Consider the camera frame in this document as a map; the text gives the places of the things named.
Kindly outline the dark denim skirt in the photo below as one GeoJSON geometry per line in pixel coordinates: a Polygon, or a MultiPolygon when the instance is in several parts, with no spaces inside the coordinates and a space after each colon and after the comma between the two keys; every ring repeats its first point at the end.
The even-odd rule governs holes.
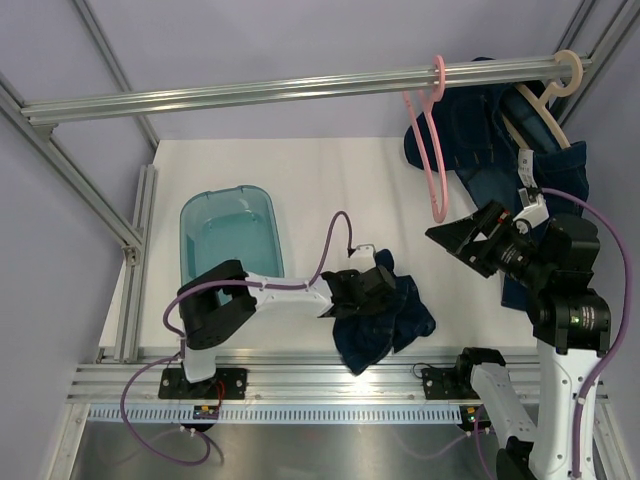
{"type": "Polygon", "coordinates": [[[352,315],[334,321],[332,335],[343,364],[355,376],[378,363],[390,352],[399,353],[418,337],[428,337],[436,321],[420,298],[411,275],[395,274],[395,261],[388,249],[374,256],[395,281],[395,292],[387,308],[374,315],[352,315]]]}

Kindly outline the beige wooden hanger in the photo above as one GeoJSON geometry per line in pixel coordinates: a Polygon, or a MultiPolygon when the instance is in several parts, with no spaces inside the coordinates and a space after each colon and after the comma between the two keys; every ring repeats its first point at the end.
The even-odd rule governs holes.
{"type": "Polygon", "coordinates": [[[575,52],[558,51],[554,60],[570,67],[567,83],[561,79],[551,81],[539,95],[525,83],[519,83],[508,89],[500,101],[504,125],[516,145],[539,154],[557,153],[571,146],[551,114],[549,103],[575,93],[583,78],[582,61],[575,52]]]}

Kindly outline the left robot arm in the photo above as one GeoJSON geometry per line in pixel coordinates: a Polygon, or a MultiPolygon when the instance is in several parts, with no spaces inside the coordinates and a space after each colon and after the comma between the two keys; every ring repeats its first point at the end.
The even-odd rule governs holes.
{"type": "Polygon", "coordinates": [[[303,280],[261,276],[232,259],[184,285],[163,313],[163,324],[180,338],[181,386],[203,398],[216,385],[217,347],[251,318],[371,316],[388,308],[394,292],[395,280],[383,266],[303,280]]]}

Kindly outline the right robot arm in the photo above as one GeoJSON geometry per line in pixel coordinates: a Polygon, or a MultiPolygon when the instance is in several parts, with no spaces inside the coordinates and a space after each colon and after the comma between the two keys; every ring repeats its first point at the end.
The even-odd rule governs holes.
{"type": "Polygon", "coordinates": [[[598,229],[561,213],[533,242],[524,225],[491,201],[425,235],[483,277],[501,272],[525,288],[540,366],[537,421],[530,420],[495,349],[464,348],[446,378],[484,406],[499,443],[497,478],[592,479],[592,429],[582,422],[594,418],[594,369],[609,351],[611,329],[608,304],[589,286],[598,229]]]}

